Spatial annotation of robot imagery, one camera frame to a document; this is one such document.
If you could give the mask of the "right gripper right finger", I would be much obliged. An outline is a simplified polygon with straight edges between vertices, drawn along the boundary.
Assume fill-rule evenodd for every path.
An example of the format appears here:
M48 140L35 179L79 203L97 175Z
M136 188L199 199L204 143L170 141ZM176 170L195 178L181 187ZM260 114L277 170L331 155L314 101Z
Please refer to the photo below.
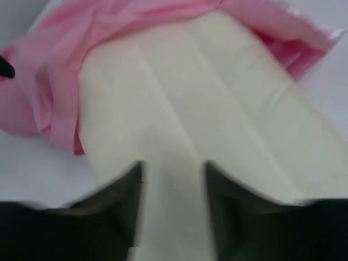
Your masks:
M347 260L347 199L279 204L211 161L204 177L218 260Z

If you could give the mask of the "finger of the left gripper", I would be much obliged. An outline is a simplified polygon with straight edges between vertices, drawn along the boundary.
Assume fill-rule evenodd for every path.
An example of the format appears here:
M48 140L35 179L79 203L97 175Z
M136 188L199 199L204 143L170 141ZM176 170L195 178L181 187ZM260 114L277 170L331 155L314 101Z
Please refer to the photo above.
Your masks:
M2 56L0 56L0 76L8 79L13 79L15 77L14 67Z

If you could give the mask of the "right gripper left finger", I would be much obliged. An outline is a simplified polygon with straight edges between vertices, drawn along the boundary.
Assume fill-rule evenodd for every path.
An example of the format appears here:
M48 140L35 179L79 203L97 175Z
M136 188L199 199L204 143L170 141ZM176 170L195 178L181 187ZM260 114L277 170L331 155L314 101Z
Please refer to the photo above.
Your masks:
M1 202L1 260L127 260L145 163L66 208Z

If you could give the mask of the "pink floral pillowcase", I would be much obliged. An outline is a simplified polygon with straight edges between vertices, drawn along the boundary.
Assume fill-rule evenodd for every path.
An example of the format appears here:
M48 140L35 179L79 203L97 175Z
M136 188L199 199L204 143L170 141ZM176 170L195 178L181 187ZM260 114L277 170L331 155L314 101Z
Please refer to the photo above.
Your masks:
M87 53L120 33L212 11L251 29L295 79L344 33L278 1L62 1L29 34L1 50L15 71L14 79L1 78L1 130L43 134L53 147L83 154L78 75Z

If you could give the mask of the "cream quilted pillow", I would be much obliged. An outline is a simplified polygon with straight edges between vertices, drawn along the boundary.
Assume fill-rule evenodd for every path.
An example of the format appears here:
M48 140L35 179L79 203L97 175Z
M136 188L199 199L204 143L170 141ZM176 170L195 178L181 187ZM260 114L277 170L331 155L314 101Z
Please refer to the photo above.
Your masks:
M79 73L98 184L146 162L130 260L215 260L203 162L279 202L347 195L347 139L261 41L219 11L108 37Z

